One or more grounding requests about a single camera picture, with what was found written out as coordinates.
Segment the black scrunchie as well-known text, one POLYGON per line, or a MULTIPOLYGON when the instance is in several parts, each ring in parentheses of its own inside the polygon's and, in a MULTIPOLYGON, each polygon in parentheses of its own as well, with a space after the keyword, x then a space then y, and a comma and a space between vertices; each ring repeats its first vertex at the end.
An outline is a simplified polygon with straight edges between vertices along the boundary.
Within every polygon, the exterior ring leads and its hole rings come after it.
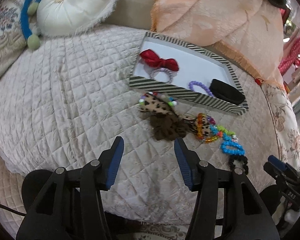
POLYGON ((231 171, 241 167, 246 175, 249 174, 248 159, 245 155, 230 155, 228 165, 231 171))

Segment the leopard print hair bow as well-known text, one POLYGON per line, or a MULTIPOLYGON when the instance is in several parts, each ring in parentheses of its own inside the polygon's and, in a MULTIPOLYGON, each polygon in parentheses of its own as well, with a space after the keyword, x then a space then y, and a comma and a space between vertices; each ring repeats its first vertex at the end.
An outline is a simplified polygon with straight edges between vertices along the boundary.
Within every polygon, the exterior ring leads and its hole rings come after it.
POLYGON ((177 104, 177 100, 168 94, 148 92, 141 96, 140 111, 149 114, 156 140, 173 141, 178 137, 184 138, 188 133, 205 140, 212 135, 211 119, 207 115, 181 114, 175 110, 177 104))

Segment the red satin hair bow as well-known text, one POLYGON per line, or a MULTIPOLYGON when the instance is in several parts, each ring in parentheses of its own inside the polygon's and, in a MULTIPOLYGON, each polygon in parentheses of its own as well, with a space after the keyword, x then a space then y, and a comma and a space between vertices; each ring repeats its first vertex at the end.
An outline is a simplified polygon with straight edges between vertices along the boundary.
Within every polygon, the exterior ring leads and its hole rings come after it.
POLYGON ((143 59, 143 61, 151 68, 166 68, 173 72, 179 71, 179 65, 177 61, 175 61, 175 59, 163 59, 151 49, 144 50, 139 55, 143 59))

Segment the floral cream bed cover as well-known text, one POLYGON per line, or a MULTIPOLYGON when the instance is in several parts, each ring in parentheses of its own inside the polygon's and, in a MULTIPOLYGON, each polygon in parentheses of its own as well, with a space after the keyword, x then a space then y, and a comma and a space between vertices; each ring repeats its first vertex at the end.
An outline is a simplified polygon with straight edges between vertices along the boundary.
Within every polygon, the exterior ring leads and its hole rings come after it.
POLYGON ((300 132, 286 91, 264 83, 261 89, 267 99, 274 123, 279 159, 300 171, 300 132))

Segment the small red tag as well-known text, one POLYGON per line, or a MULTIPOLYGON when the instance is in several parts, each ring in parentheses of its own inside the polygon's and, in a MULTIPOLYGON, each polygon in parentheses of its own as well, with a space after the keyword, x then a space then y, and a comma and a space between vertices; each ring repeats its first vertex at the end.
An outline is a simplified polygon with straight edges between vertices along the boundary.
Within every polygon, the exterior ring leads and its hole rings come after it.
POLYGON ((262 83, 263 83, 263 80, 262 80, 262 79, 255 79, 255 82, 256 82, 259 86, 261 86, 262 83))

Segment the hanging clothes rack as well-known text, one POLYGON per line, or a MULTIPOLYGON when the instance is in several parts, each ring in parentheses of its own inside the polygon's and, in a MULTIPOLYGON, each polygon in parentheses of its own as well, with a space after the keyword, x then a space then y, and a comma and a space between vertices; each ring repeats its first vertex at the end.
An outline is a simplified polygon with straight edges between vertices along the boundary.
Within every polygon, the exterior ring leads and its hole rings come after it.
POLYGON ((278 66, 284 76, 300 54, 300 7, 285 11, 283 18, 283 57, 278 66))

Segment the cream quilted bedspread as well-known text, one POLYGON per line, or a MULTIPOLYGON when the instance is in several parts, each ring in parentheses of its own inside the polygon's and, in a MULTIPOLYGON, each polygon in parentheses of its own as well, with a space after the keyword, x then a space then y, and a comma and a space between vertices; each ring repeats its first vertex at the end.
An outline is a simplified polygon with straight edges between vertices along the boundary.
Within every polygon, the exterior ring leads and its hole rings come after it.
POLYGON ((150 224, 190 222, 196 194, 183 183, 173 143, 157 141, 129 86, 144 30, 103 25, 46 38, 25 50, 0 80, 0 203, 23 211, 21 185, 38 169, 67 170, 125 142, 104 209, 150 224))

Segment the peach fringed blanket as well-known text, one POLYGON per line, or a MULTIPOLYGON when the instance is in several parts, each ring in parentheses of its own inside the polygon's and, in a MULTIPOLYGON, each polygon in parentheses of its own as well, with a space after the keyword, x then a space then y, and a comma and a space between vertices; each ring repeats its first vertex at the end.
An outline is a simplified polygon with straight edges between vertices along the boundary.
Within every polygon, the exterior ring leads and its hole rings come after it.
POLYGON ((154 0, 152 30, 213 46, 256 79, 283 87, 280 10, 267 0, 154 0))

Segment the embroidered floral square pillow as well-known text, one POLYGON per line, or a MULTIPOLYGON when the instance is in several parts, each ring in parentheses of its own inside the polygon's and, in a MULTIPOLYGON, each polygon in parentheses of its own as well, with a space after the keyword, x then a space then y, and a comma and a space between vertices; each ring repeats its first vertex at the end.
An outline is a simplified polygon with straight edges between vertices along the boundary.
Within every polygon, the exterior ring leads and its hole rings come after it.
POLYGON ((0 1, 0 78, 26 47, 20 25, 24 1, 0 1))

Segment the white round satin cushion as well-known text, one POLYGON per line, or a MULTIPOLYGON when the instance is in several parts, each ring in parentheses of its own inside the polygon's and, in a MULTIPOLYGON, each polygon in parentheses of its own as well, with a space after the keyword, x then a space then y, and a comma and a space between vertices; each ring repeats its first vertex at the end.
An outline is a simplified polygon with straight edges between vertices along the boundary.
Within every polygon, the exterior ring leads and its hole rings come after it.
POLYGON ((84 33, 105 21, 118 0, 41 0, 37 25, 44 36, 61 37, 84 33))

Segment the green blue plush toy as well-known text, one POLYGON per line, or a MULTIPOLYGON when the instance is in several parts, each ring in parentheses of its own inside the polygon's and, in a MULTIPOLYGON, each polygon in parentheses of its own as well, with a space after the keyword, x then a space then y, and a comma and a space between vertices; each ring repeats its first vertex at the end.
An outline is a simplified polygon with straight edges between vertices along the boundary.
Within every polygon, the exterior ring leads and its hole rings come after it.
POLYGON ((30 27, 30 19, 37 12, 40 2, 41 0, 25 0, 21 9, 21 31, 23 33, 28 48, 31 50, 37 50, 40 47, 39 34, 33 31, 30 27))

